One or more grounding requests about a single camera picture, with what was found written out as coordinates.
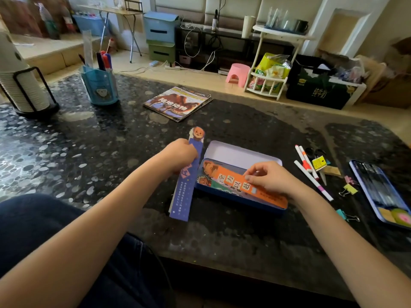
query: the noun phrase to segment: plastic stool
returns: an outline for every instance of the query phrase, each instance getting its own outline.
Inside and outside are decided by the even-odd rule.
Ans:
[[[232,64],[229,74],[226,79],[226,83],[230,82],[232,76],[238,77],[238,86],[244,87],[245,81],[247,81],[248,72],[250,67],[243,64]]]

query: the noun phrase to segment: black stone table top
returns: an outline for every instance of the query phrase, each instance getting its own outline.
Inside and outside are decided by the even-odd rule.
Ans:
[[[91,105],[78,76],[52,86],[61,109],[48,121],[28,120],[8,104],[0,106],[0,200],[38,192],[88,209],[198,125],[206,131],[203,152],[211,140],[219,140],[276,156],[309,186],[293,164],[295,144],[325,150],[345,174],[351,159],[375,163],[411,203],[410,150],[376,122],[213,92],[210,104],[175,123],[142,106],[172,85],[116,77],[120,102],[114,106]],[[338,196],[342,179],[328,176],[327,181],[335,199],[331,205],[357,215],[361,222],[350,226],[411,276],[411,233],[378,221],[360,192]],[[161,256],[352,299],[294,206],[276,218],[195,190],[189,222],[182,222],[167,217],[175,185],[175,177],[163,182],[131,229]]]

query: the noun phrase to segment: table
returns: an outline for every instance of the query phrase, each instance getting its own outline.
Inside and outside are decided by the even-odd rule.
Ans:
[[[258,56],[259,56],[261,44],[262,44],[262,42],[263,42],[263,38],[264,38],[265,36],[270,35],[271,37],[274,37],[274,38],[279,39],[279,40],[290,41],[290,42],[292,42],[292,43],[296,43],[297,46],[296,46],[296,48],[295,48],[293,57],[292,57],[292,59],[291,59],[291,65],[293,64],[293,62],[294,62],[294,60],[295,60],[295,57],[297,56],[298,52],[300,51],[301,45],[302,45],[305,41],[314,40],[314,38],[311,37],[311,36],[306,36],[306,35],[299,35],[299,34],[293,34],[293,33],[283,32],[283,31],[277,31],[277,30],[273,30],[273,29],[267,29],[267,28],[264,28],[264,26],[260,26],[260,25],[255,25],[255,26],[253,26],[253,29],[254,29],[255,31],[259,31],[259,32],[260,32],[260,43],[259,43],[258,48],[257,48],[257,52],[256,52],[256,56],[255,56],[255,58],[254,58],[253,65],[251,66],[251,68],[250,68],[250,70],[249,70],[249,72],[248,72],[247,81],[245,81],[244,92],[245,92],[245,91],[249,91],[249,92],[252,92],[252,93],[255,93],[255,94],[259,94],[259,95],[263,95],[263,96],[268,96],[268,97],[275,97],[275,98],[278,99],[278,98],[280,98],[280,96],[281,96],[281,93],[282,93],[282,91],[283,91],[283,88],[284,88],[284,86],[285,86],[285,83],[287,82],[287,78],[288,78],[288,77],[286,77],[285,79],[276,79],[276,78],[272,78],[272,77],[265,77],[265,76],[259,75],[259,74],[257,74],[257,73],[254,72],[255,65],[256,65],[256,63],[257,63],[257,59],[258,59]],[[254,87],[253,87],[253,88],[249,88],[249,87],[248,87],[248,82],[249,82],[249,80],[250,80],[250,78],[251,78],[252,76],[255,76],[255,77],[259,77],[259,78],[261,78],[261,79],[264,79],[264,83],[263,83],[263,86],[262,86],[261,90],[256,90],[256,86],[257,86],[256,84],[254,84]],[[282,84],[282,86],[281,86],[281,88],[280,88],[280,91],[279,91],[278,93],[273,93],[273,88],[275,87],[275,84],[273,83],[273,84],[271,85],[270,91],[269,91],[268,93],[265,92],[265,91],[264,91],[264,87],[265,87],[265,84],[266,84],[267,80],[268,80],[268,81],[274,81],[274,82],[283,82],[283,84]]]
[[[108,29],[108,27],[109,27],[109,26],[107,25],[107,19],[109,18],[109,14],[110,14],[110,13],[113,13],[113,14],[117,14],[117,15],[123,16],[123,17],[125,18],[126,22],[127,22],[127,25],[128,25],[129,28],[130,28],[131,36],[132,36],[132,38],[133,38],[133,41],[131,41],[130,63],[131,63],[131,61],[132,61],[132,59],[133,59],[133,47],[134,47],[134,43],[136,43],[138,52],[140,53],[140,56],[142,56],[142,55],[141,55],[140,48],[138,47],[138,44],[137,44],[137,41],[136,41],[136,38],[135,38],[134,34],[135,34],[135,30],[136,30],[136,15],[142,15],[143,12],[136,12],[136,11],[133,11],[133,10],[114,9],[114,8],[111,8],[111,7],[103,7],[103,8],[102,8],[102,7],[99,7],[99,6],[81,5],[81,4],[78,4],[77,6],[81,6],[81,7],[84,7],[84,8],[86,8],[86,9],[92,9],[92,10],[97,10],[97,11],[99,11],[99,15],[100,15],[101,19],[102,19],[103,22],[104,22],[103,33],[101,34],[100,50],[101,50],[101,46],[103,45],[104,32],[105,32],[106,28]],[[105,19],[104,19],[103,16],[101,15],[102,12],[106,12],[106,13],[107,13]],[[128,20],[127,20],[127,16],[130,16],[130,15],[132,15],[132,16],[134,17],[133,29],[132,29],[132,30],[131,30],[130,23],[129,23]]]
[[[211,47],[207,45],[206,42],[206,35],[210,35],[212,37],[219,37],[219,38],[230,38],[235,40],[241,40],[243,42],[243,49],[242,51],[234,51],[234,50],[217,50],[215,52],[215,63],[210,64],[206,70],[212,72],[218,72],[220,67],[225,67],[229,69],[231,64],[235,62],[240,62],[243,64],[247,64],[251,66],[253,61],[253,51],[254,51],[254,43],[260,41],[260,36],[256,34],[251,34],[248,38],[241,37],[241,31],[236,30],[217,30],[212,31],[210,26],[203,26],[203,25],[195,25],[196,28],[191,30],[190,33],[198,34],[198,44],[194,46],[192,49],[186,49],[184,47],[185,43],[185,35],[183,35],[183,31],[188,32],[186,28],[181,27],[180,25],[176,26],[176,60],[179,60],[180,55],[187,56],[187,54],[194,56],[198,53],[200,56],[206,56],[205,61],[207,61],[210,54],[216,49],[216,47]],[[294,46],[292,43],[287,41],[278,41],[275,39],[268,39],[265,38],[263,43],[277,45],[283,47],[283,51],[279,51],[278,53],[292,55]],[[205,65],[205,61],[203,63],[193,61],[191,59],[191,63],[188,66],[189,68],[194,69],[201,69]]]
[[[175,123],[142,106],[172,85],[116,78],[120,102],[108,108],[90,105],[78,75],[51,86],[61,108],[49,121],[19,117],[10,105],[0,106],[0,200],[39,192],[88,209],[166,144],[186,138],[199,125],[206,136],[203,153],[211,140],[219,140],[276,156],[309,186],[293,164],[298,159],[295,144],[322,148],[343,174],[349,173],[352,158],[375,163],[411,203],[410,150],[376,122],[197,89],[214,100]],[[350,226],[411,276],[410,232],[378,221],[360,192],[338,196],[342,179],[329,176],[327,183],[333,208],[358,216],[361,222]],[[275,218],[195,190],[189,222],[182,222],[167,217],[175,186],[176,177],[161,183],[130,229],[160,256],[270,285],[353,299],[294,206]]]

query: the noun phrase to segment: jeans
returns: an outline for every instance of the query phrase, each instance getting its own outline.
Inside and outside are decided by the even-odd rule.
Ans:
[[[82,213],[42,194],[1,202],[0,277]],[[142,241],[125,234],[79,307],[164,307],[157,260]]]

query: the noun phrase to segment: blue pen holder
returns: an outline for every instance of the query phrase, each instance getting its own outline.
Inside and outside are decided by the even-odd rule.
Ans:
[[[105,106],[118,101],[116,79],[113,72],[83,66],[80,69],[80,75],[90,103]]]

